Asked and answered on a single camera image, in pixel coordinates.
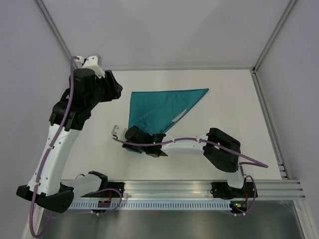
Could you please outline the teal cloth napkin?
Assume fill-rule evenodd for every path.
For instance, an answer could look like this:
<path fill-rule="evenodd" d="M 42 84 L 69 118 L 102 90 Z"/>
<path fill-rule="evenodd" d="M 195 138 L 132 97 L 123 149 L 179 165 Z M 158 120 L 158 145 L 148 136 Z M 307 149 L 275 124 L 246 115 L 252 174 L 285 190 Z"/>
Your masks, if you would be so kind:
<path fill-rule="evenodd" d="M 128 127 L 137 126 L 149 134 L 158 134 L 184 109 L 187 109 L 188 113 L 208 91 L 206 88 L 132 92 Z"/>

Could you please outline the green-handled steel knife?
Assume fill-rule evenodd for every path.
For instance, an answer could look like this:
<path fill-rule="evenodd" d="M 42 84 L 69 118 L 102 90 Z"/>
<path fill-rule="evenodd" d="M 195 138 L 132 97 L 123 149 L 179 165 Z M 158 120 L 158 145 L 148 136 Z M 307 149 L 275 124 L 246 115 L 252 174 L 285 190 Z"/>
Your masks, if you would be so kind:
<path fill-rule="evenodd" d="M 165 133 L 171 126 L 173 126 L 177 121 L 179 121 L 186 113 L 187 109 L 184 109 L 179 115 L 172 119 L 163 129 L 160 130 L 160 133 Z"/>

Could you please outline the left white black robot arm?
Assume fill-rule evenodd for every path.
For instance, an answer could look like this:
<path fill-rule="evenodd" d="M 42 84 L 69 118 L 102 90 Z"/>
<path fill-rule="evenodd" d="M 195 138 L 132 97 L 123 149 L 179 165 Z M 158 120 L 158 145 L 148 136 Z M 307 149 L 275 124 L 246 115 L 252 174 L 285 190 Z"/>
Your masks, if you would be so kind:
<path fill-rule="evenodd" d="M 76 69 L 69 83 L 70 87 L 52 108 L 42 159 L 31 180 L 16 192 L 19 197 L 56 213 L 64 213 L 74 199 L 82 196 L 108 194 L 108 177 L 102 173 L 90 171 L 69 183 L 62 183 L 61 177 L 71 148 L 92 109 L 98 103 L 119 99 L 123 89 L 110 70 L 98 78 L 91 69 Z"/>

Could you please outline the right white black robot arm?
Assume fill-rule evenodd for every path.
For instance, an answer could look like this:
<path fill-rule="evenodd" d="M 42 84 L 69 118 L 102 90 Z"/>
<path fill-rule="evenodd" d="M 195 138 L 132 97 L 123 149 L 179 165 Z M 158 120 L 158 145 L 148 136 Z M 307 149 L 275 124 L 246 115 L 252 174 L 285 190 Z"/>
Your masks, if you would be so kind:
<path fill-rule="evenodd" d="M 174 137 L 165 133 L 149 134 L 137 126 L 127 130 L 123 148 L 152 157 L 172 154 L 194 154 L 204 156 L 216 169 L 225 172 L 227 190 L 238 197 L 246 190 L 246 179 L 239 169 L 239 156 L 229 150 L 240 153 L 241 143 L 217 128 L 196 136 Z"/>

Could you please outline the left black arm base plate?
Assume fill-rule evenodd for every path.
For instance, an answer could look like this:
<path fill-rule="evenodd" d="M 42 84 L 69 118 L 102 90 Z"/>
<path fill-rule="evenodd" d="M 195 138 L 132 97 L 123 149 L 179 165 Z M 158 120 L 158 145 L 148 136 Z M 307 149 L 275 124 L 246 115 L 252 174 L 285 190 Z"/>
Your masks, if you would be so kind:
<path fill-rule="evenodd" d="M 125 191 L 124 186 L 124 182 L 108 182 L 102 185 L 96 192 L 85 194 L 82 198 L 120 198 Z"/>

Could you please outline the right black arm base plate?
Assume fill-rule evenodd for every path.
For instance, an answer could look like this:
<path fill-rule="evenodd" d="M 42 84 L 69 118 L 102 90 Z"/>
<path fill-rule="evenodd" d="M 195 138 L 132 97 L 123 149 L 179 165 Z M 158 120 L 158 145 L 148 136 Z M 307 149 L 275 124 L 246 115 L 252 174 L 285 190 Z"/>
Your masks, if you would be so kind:
<path fill-rule="evenodd" d="M 232 188 L 226 182 L 212 182 L 211 190 L 213 198 L 220 198 L 223 200 L 230 200 L 234 198 L 253 198 L 258 197 L 257 190 L 254 188 L 252 182 L 244 183 L 241 189 Z"/>

